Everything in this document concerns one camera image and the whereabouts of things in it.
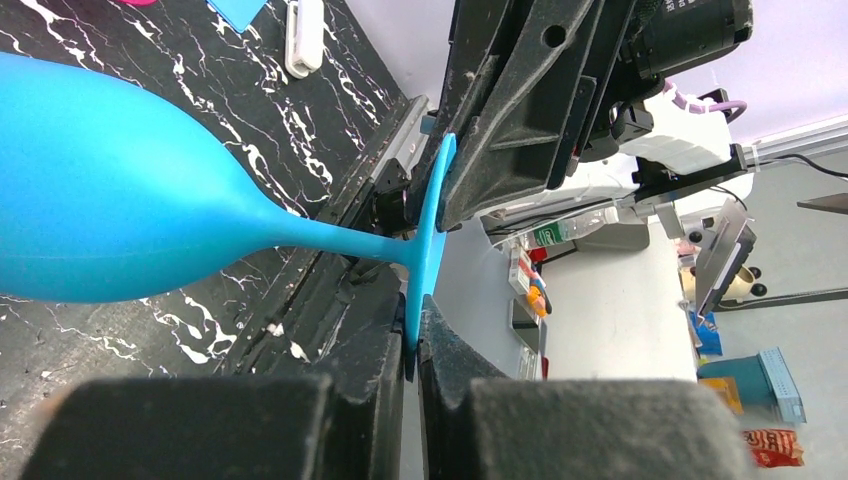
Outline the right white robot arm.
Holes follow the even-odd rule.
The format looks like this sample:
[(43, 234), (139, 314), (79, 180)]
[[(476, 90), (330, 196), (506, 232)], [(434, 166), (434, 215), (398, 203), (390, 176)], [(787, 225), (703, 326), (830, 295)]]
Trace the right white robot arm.
[(397, 218), (446, 231), (618, 154), (637, 161), (637, 204), (738, 176), (729, 126), (745, 104), (671, 78), (753, 26), (749, 1), (457, 2), (440, 107)]

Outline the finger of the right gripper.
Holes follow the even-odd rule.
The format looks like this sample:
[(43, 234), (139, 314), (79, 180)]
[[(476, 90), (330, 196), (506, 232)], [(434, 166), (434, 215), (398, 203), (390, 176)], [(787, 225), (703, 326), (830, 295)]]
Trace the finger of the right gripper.
[(413, 167), (407, 189), (404, 215), (414, 225), (423, 215), (424, 197), (441, 139), (449, 132), (460, 133), (466, 128), (478, 103), (474, 97), (490, 81), (492, 56), (512, 29), (514, 7), (515, 3), (507, 0), (455, 3), (435, 123)]

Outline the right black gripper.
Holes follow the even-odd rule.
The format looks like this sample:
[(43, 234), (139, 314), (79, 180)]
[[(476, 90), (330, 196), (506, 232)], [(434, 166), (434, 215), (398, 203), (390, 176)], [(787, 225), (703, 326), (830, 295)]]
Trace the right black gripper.
[(753, 33), (749, 1), (513, 1), (512, 29), (474, 98), (440, 198), (449, 230), (539, 193), (565, 164), (618, 152), (656, 163), (733, 157), (727, 100), (667, 80), (721, 58)]

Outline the light blue wine glass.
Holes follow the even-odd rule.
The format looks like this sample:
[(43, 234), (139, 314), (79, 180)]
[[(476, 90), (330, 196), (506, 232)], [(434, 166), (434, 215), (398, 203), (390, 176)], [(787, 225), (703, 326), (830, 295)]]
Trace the light blue wine glass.
[(277, 246), (287, 214), (163, 98), (2, 54), (3, 293), (61, 303), (158, 295)]

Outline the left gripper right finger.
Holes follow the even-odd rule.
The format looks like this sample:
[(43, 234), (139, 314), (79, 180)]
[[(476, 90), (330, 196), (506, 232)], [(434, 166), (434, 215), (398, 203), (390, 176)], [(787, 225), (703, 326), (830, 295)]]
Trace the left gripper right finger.
[(429, 479), (748, 479), (738, 422), (670, 379), (516, 380), (422, 306), (417, 349)]

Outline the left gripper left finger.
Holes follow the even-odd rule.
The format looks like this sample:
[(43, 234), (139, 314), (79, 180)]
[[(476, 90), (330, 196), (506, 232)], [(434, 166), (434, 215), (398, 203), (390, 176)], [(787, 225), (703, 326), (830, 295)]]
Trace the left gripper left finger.
[(52, 406), (24, 479), (396, 479), (404, 297), (313, 367), (83, 383)]

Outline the magenta wine glass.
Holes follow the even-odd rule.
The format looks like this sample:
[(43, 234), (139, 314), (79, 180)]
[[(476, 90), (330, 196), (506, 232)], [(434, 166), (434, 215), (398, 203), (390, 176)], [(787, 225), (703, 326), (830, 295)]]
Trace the magenta wine glass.
[(133, 6), (149, 6), (155, 4), (157, 0), (120, 0), (123, 3)]

